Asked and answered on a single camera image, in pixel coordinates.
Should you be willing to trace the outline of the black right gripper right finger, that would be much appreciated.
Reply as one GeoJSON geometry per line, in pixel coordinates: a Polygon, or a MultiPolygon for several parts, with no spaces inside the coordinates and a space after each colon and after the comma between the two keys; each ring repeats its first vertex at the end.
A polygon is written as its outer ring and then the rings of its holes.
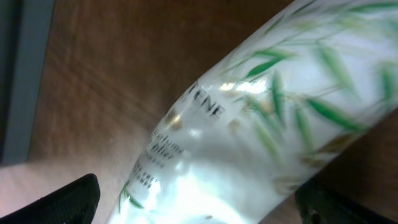
{"type": "Polygon", "coordinates": [[[295,192],[303,224],[395,224],[312,179],[295,192]]]}

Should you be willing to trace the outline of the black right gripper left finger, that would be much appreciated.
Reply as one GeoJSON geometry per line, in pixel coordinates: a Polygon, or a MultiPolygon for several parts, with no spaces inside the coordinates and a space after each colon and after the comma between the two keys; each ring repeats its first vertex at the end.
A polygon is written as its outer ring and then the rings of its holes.
{"type": "Polygon", "coordinates": [[[1,218],[1,224],[90,224],[101,196],[98,178],[83,177],[1,218]]]}

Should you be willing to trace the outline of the white bamboo print tube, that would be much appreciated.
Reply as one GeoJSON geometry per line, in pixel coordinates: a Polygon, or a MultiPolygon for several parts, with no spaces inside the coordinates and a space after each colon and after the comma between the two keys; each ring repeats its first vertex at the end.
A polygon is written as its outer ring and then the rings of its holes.
{"type": "Polygon", "coordinates": [[[172,105],[108,223],[259,223],[397,108],[397,2],[294,1],[172,105]]]}

